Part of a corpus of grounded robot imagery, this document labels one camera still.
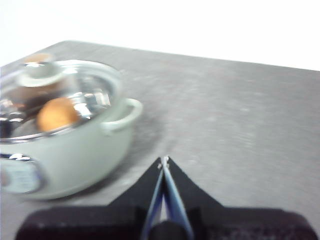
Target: white background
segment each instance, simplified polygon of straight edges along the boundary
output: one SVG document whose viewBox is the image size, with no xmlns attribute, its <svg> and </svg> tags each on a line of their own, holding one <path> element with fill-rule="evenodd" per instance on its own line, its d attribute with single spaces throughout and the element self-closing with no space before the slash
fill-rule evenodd
<svg viewBox="0 0 320 240">
<path fill-rule="evenodd" d="M 0 66 L 80 40 L 320 70 L 319 2 L 0 0 Z"/>
</svg>

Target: cooking pot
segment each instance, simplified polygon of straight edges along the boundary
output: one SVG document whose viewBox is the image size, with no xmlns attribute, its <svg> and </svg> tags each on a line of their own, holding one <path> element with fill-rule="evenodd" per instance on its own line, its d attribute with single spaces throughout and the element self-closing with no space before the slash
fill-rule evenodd
<svg viewBox="0 0 320 240">
<path fill-rule="evenodd" d="M 76 122 L 37 126 L 48 101 L 67 98 Z M 121 74 L 84 60 L 40 54 L 1 78 L 1 188 L 25 198 L 54 199 L 103 179 L 127 154 L 142 104 L 123 96 Z"/>
</svg>

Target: gray table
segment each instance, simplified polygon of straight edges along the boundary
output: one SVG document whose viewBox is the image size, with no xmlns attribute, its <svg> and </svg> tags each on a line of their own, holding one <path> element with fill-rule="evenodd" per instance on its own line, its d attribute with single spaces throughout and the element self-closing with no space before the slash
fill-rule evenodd
<svg viewBox="0 0 320 240">
<path fill-rule="evenodd" d="M 107 205 L 163 155 L 222 204 L 296 211 L 320 234 L 320 72 L 76 41 L 45 51 L 116 67 L 145 111 L 128 156 L 95 186 L 51 201 L 2 192 L 3 240 L 35 210 Z"/>
</svg>

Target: brown egg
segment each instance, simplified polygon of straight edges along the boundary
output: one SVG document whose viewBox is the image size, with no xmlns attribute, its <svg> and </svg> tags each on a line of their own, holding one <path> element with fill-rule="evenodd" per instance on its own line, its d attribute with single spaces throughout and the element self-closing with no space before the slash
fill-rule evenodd
<svg viewBox="0 0 320 240">
<path fill-rule="evenodd" d="M 37 116 L 38 128 L 51 131 L 77 122 L 80 117 L 72 101 L 66 97 L 59 97 L 48 101 Z"/>
</svg>

